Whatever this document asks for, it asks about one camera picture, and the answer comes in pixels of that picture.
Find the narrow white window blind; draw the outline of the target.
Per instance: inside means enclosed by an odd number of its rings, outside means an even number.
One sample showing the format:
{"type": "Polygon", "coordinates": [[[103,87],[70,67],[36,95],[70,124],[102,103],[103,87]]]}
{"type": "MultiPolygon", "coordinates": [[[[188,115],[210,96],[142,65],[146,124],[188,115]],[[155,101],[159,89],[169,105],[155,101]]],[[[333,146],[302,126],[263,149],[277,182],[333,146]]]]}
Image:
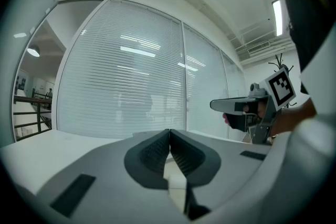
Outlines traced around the narrow white window blind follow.
{"type": "Polygon", "coordinates": [[[187,71],[187,125],[194,133],[228,137],[222,113],[210,102],[228,97],[227,80],[220,50],[201,34],[184,25],[187,71]]]}

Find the long ceiling strip light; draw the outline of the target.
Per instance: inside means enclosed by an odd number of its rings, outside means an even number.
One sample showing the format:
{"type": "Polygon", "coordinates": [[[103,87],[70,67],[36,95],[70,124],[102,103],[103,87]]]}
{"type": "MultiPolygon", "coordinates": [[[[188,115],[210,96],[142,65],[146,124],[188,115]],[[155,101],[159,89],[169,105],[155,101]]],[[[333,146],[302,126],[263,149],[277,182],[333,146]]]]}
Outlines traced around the long ceiling strip light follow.
{"type": "Polygon", "coordinates": [[[272,7],[275,16],[275,24],[276,24],[276,36],[280,36],[283,33],[282,28],[282,8],[281,8],[281,1],[275,0],[272,2],[272,7]]]}

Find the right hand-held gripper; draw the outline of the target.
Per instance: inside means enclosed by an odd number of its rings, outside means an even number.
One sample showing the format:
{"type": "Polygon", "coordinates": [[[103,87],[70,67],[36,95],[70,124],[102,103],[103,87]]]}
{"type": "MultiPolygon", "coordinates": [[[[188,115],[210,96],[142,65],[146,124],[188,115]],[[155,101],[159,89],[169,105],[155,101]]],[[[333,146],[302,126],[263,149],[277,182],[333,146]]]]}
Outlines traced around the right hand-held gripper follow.
{"type": "Polygon", "coordinates": [[[277,116],[295,97],[288,72],[282,67],[260,83],[251,84],[247,97],[212,100],[210,108],[225,113],[232,129],[248,132],[253,144],[267,144],[277,116]],[[265,112],[259,117],[261,102],[265,112]]]}

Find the wide white window blind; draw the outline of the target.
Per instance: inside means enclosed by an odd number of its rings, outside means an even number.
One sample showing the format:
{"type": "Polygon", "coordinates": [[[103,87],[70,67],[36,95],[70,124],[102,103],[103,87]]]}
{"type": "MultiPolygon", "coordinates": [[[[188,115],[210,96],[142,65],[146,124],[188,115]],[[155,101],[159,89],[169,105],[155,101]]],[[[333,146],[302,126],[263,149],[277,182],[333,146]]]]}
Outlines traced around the wide white window blind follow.
{"type": "Polygon", "coordinates": [[[147,6],[107,0],[71,47],[57,129],[124,139],[186,127],[182,24],[147,6]]]}

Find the person's black shirt torso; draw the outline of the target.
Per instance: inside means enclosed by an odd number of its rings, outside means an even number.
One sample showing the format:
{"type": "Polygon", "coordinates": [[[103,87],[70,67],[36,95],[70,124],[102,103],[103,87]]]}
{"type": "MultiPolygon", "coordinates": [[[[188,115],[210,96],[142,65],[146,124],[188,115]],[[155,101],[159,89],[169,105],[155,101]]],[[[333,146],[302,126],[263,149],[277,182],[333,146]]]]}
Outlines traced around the person's black shirt torso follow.
{"type": "Polygon", "coordinates": [[[336,20],[335,0],[285,0],[289,32],[301,70],[309,64],[336,20]]]}

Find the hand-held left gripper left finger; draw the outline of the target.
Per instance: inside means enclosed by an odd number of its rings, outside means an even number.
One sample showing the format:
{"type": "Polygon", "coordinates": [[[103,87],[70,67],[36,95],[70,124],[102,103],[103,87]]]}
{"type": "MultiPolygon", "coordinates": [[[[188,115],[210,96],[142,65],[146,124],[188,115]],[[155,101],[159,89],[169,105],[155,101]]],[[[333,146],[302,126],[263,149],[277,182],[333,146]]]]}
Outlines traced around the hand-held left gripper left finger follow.
{"type": "Polygon", "coordinates": [[[37,197],[61,224],[184,224],[163,177],[169,133],[97,147],[54,175],[37,197]]]}

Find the round pendant lamp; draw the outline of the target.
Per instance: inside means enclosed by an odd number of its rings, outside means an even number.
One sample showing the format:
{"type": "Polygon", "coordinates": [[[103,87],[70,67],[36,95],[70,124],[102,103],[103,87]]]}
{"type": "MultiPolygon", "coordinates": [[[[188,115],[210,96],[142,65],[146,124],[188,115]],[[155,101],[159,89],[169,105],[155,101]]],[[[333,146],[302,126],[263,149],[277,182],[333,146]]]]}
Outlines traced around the round pendant lamp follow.
{"type": "Polygon", "coordinates": [[[40,57],[40,49],[37,45],[30,45],[27,52],[34,57],[40,57]]]}

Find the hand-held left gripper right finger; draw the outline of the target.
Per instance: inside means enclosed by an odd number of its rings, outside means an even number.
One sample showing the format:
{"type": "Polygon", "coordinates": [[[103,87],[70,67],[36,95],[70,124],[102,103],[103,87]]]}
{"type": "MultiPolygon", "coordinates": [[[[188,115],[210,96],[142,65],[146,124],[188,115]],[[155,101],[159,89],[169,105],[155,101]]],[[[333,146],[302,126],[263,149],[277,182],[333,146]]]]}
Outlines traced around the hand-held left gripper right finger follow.
{"type": "Polygon", "coordinates": [[[171,154],[186,178],[184,212],[188,218],[195,220],[231,199],[256,172],[270,148],[170,130],[171,154]]]}

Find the person's right forearm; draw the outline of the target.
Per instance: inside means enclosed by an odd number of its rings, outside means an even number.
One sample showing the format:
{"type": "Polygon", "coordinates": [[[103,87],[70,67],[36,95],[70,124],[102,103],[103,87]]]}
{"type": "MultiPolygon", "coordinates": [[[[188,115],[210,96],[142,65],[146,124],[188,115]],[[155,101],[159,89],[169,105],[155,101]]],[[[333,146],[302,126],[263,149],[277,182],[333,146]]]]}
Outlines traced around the person's right forearm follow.
{"type": "Polygon", "coordinates": [[[316,110],[311,98],[301,106],[283,109],[271,127],[270,136],[291,132],[300,122],[313,118],[315,115],[316,110]]]}

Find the black metal railing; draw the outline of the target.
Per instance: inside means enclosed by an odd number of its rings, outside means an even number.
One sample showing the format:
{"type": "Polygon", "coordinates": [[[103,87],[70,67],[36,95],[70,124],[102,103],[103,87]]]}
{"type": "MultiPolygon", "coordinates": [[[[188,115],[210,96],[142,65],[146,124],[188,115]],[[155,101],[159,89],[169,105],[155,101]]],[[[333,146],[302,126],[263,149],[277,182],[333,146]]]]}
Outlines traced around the black metal railing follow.
{"type": "Polygon", "coordinates": [[[51,101],[45,97],[27,97],[24,90],[17,90],[12,104],[15,140],[47,132],[52,129],[51,101]]]}

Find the white ceiling air vent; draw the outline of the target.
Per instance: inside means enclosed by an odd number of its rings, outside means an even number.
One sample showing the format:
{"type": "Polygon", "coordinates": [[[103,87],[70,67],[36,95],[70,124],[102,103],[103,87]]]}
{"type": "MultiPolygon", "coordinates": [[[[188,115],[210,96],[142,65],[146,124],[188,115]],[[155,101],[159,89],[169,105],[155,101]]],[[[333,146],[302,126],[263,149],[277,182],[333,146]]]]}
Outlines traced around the white ceiling air vent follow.
{"type": "Polygon", "coordinates": [[[264,49],[267,49],[269,47],[270,47],[270,42],[266,41],[266,42],[262,42],[260,44],[257,44],[255,46],[253,46],[253,47],[248,48],[247,51],[248,51],[249,55],[251,56],[251,55],[254,55],[254,54],[256,54],[256,53],[258,53],[258,52],[260,52],[264,49]]]}

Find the black coat rack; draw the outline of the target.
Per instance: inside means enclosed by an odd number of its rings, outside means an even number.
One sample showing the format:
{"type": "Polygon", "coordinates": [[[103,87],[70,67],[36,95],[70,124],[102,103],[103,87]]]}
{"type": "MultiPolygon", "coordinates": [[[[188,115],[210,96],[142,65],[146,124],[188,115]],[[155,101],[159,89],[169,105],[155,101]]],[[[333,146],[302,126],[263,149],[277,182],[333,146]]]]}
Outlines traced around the black coat rack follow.
{"type": "MultiPolygon", "coordinates": [[[[282,63],[283,62],[283,60],[282,60],[282,53],[280,54],[280,57],[278,58],[278,56],[277,55],[275,55],[275,58],[276,58],[276,63],[275,62],[268,62],[268,64],[269,65],[275,65],[279,70],[281,69],[281,68],[284,68],[285,69],[285,71],[286,71],[286,73],[287,73],[287,75],[289,76],[289,72],[292,70],[292,68],[293,68],[293,66],[291,66],[291,68],[289,69],[284,63],[282,63]]],[[[285,106],[284,106],[284,108],[289,108],[289,107],[292,107],[292,106],[295,106],[295,105],[297,105],[297,102],[295,102],[295,103],[288,103],[288,104],[286,104],[285,106]]]]}

